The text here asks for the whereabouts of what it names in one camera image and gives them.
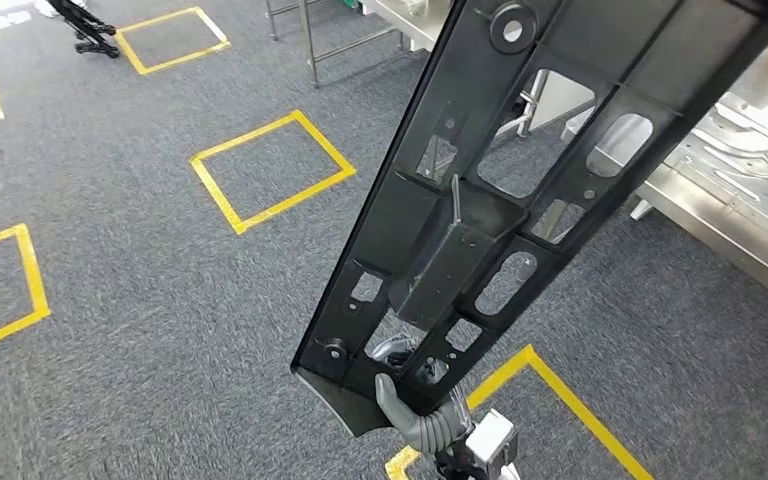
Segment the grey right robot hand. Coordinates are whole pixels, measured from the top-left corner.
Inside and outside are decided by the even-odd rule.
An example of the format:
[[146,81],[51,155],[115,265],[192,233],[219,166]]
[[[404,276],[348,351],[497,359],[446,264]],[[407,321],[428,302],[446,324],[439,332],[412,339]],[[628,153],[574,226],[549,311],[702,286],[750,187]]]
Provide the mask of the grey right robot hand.
[[[376,346],[372,358],[389,366],[402,366],[417,345],[415,338],[400,333]],[[443,407],[428,415],[415,413],[400,399],[387,373],[375,375],[374,389],[380,410],[411,448],[420,453],[438,453],[453,442],[450,418]]]

